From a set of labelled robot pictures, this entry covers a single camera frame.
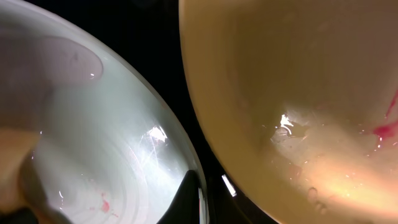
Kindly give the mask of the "yellow plate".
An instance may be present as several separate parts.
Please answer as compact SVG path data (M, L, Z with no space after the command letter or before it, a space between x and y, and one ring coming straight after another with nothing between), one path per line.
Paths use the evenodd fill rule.
M180 1L196 116L279 223L397 222L397 1Z

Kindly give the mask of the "light blue plate front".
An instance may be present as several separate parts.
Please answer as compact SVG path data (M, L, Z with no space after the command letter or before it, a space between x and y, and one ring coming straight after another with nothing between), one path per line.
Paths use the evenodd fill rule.
M125 60L25 1L1 2L1 213L36 223L208 223L198 156Z

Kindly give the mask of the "green yellow sponge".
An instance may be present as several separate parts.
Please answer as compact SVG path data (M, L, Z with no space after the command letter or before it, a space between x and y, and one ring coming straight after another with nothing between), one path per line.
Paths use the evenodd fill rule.
M29 156L40 139L47 97L102 73L101 59L75 41L1 27L1 217L27 211L36 223L69 222L49 207Z

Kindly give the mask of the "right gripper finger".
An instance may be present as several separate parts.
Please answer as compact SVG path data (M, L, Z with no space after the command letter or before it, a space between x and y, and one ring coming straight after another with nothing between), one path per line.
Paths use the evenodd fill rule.
M170 207L158 224L199 224L199 180L194 170L188 170L175 194Z

